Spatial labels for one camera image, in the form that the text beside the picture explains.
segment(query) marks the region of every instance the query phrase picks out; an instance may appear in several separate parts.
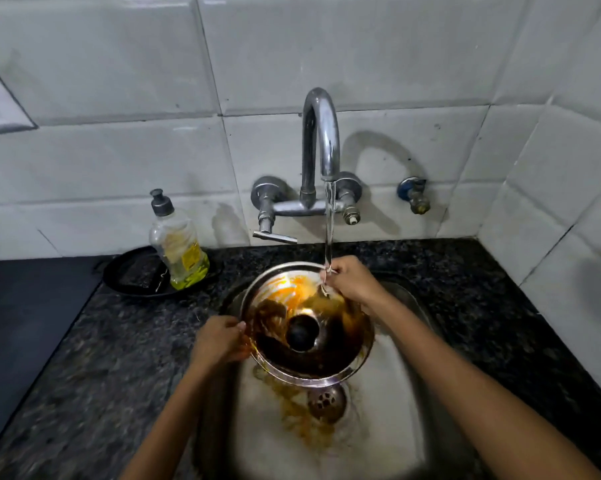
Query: pump dispenser cap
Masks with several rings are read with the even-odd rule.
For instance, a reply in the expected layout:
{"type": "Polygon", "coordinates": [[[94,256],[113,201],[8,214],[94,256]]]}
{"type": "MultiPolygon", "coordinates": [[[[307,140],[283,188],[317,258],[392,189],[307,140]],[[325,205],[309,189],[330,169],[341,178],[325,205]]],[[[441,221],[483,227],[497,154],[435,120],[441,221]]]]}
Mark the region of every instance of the pump dispenser cap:
{"type": "Polygon", "coordinates": [[[158,217],[165,217],[174,213],[174,205],[169,197],[163,195],[163,189],[153,189],[150,192],[152,199],[152,210],[158,217]]]}

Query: faucet spout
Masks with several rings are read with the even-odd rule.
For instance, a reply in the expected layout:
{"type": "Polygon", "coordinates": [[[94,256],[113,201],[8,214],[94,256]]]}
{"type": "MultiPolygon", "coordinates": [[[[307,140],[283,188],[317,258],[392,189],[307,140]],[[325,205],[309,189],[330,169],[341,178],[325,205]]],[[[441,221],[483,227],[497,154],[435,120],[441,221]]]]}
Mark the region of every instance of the faucet spout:
{"type": "Polygon", "coordinates": [[[316,152],[320,154],[320,175],[333,182],[340,170],[340,142],[336,109],[327,91],[312,89],[302,110],[302,184],[300,202],[307,208],[316,201],[314,175],[316,152]]]}

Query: hand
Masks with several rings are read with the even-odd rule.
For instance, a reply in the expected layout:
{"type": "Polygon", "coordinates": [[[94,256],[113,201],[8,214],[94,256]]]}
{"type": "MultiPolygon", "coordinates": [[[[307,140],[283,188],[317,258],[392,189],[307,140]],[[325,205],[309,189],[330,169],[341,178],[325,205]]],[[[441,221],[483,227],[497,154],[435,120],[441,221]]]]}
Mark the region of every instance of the hand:
{"type": "Polygon", "coordinates": [[[345,298],[370,306],[375,299],[387,294],[385,288],[356,256],[332,259],[332,270],[336,273],[330,273],[327,279],[325,271],[320,272],[320,277],[329,286],[339,290],[345,298]]]}
{"type": "Polygon", "coordinates": [[[251,352],[245,325],[226,315],[210,317],[196,335],[191,364],[212,370],[225,362],[245,360],[251,352]]]}

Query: stainless steel sink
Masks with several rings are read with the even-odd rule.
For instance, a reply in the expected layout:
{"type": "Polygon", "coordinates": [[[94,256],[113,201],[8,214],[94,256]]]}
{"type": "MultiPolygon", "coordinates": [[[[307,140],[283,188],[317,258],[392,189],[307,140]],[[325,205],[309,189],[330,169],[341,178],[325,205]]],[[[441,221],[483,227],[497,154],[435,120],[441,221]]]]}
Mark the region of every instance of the stainless steel sink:
{"type": "MultiPolygon", "coordinates": [[[[378,277],[438,332],[407,283],[378,277]]],[[[243,292],[236,290],[221,312],[237,315],[243,292]]],[[[472,446],[387,331],[376,324],[375,332],[368,360],[339,390],[284,384],[251,358],[226,366],[210,384],[193,441],[201,477],[416,480],[469,473],[472,446]]]]}

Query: forearm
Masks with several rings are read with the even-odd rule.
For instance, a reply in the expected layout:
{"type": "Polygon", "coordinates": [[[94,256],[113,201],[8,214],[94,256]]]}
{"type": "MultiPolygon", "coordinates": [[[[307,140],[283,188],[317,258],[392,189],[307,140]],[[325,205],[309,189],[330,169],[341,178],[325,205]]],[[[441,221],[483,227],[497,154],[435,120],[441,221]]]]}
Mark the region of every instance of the forearm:
{"type": "Polygon", "coordinates": [[[400,301],[380,295],[369,307],[499,479],[601,479],[550,423],[465,361],[400,301]]]}
{"type": "Polygon", "coordinates": [[[174,476],[209,373],[208,367],[190,366],[121,480],[169,480],[174,476]]]}

